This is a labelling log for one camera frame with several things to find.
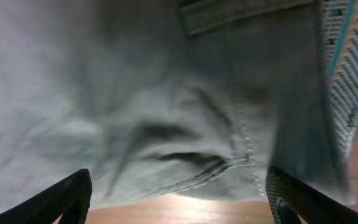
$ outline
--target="striped fabric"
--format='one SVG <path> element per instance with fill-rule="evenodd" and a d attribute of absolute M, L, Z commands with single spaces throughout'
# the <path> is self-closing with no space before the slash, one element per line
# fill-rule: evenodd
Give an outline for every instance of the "striped fabric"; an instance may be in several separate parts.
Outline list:
<path fill-rule="evenodd" d="M 343 9 L 349 8 L 351 4 L 351 1 L 331 0 L 329 2 L 331 3 L 328 3 L 328 5 L 339 4 L 340 2 L 344 3 L 344 5 L 341 5 L 341 7 L 344 7 Z M 340 31 L 337 30 L 338 26 L 335 26 L 335 22 L 332 22 L 333 20 L 329 18 L 328 14 L 330 12 L 328 10 L 325 12 L 326 38 L 337 41 L 334 43 L 335 49 L 330 45 L 327 46 L 327 61 L 330 65 L 337 64 L 332 80 L 331 100 L 339 147 L 345 161 L 350 156 L 352 139 L 358 125 L 358 1 L 352 13 L 351 25 L 349 25 L 346 38 L 344 39 L 344 45 L 341 46 L 337 41 L 340 39 Z M 342 25 L 339 25 L 341 28 L 339 29 L 343 29 L 345 26 L 343 16 L 340 15 L 339 17 L 339 20 L 342 21 Z M 335 62 L 334 55 L 338 54 L 338 52 L 340 57 Z"/>

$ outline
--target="garment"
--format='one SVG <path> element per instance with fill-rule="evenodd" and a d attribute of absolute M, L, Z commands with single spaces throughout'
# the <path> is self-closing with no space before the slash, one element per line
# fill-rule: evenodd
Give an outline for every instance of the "garment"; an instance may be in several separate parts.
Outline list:
<path fill-rule="evenodd" d="M 0 212 L 80 168 L 92 208 L 266 201 L 276 166 L 352 203 L 313 0 L 0 0 Z"/>

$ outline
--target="cloth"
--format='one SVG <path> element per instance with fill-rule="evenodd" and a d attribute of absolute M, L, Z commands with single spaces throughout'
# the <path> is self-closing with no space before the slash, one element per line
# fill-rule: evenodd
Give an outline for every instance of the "cloth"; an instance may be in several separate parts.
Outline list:
<path fill-rule="evenodd" d="M 353 201 L 313 0 L 0 0 L 0 212 L 80 168 L 91 208 L 267 201 L 276 166 Z"/>

